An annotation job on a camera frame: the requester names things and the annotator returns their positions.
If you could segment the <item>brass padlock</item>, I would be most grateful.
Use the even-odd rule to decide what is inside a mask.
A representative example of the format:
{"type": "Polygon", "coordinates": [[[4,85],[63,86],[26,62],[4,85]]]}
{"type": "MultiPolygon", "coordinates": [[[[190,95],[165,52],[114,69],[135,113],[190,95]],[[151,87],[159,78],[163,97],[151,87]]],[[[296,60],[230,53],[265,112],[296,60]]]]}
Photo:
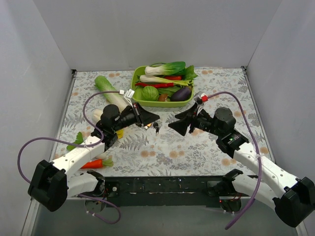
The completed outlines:
{"type": "Polygon", "coordinates": [[[152,123],[147,124],[147,125],[145,126],[145,130],[149,129],[152,125],[153,125],[152,123]]]}

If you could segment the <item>black keys bunch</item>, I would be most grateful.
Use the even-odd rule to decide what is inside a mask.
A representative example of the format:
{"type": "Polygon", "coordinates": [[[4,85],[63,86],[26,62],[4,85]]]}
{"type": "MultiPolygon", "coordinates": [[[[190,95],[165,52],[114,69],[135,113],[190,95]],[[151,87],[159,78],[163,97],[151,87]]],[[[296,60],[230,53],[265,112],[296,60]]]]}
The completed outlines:
{"type": "Polygon", "coordinates": [[[158,124],[156,121],[153,123],[153,127],[154,127],[154,129],[156,130],[156,135],[158,135],[158,134],[159,134],[160,127],[159,127],[159,124],[158,124]]]}

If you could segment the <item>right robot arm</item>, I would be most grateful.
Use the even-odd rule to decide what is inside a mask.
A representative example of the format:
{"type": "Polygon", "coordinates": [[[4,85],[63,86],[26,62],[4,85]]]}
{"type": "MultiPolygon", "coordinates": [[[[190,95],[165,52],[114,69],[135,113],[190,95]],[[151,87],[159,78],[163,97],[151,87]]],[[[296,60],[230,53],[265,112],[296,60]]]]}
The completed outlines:
{"type": "Polygon", "coordinates": [[[265,156],[258,155],[249,140],[235,129],[236,120],[229,108],[216,109],[211,117],[197,104],[175,116],[168,126],[184,136],[200,129],[217,136],[219,149],[242,163],[257,175],[253,179],[234,170],[223,177],[221,184],[227,195],[237,192],[272,208],[288,226],[297,227],[315,209],[315,184],[308,177],[298,178],[277,166],[265,156]]]}

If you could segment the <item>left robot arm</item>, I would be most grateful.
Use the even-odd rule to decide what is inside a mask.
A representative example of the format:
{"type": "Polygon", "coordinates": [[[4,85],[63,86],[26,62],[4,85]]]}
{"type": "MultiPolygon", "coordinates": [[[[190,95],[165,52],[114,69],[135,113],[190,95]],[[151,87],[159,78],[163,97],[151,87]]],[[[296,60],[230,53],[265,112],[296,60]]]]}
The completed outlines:
{"type": "Polygon", "coordinates": [[[135,103],[122,112],[116,105],[103,109],[96,129],[83,142],[55,161],[42,160],[36,166],[28,194],[49,211],[59,209],[68,197],[82,193],[91,197],[103,195],[105,178],[94,170],[76,176],[75,173],[93,158],[106,152],[118,139],[117,131],[131,125],[146,126],[160,117],[135,103]]]}

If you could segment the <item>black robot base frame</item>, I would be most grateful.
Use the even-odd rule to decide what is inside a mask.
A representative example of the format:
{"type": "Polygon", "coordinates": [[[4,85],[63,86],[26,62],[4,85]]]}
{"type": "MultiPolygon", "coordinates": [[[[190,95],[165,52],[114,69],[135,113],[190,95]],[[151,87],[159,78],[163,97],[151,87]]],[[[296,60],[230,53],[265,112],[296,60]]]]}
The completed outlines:
{"type": "Polygon", "coordinates": [[[220,207],[224,199],[234,202],[241,198],[223,184],[221,176],[106,177],[100,190],[83,193],[118,207],[220,207]]]}

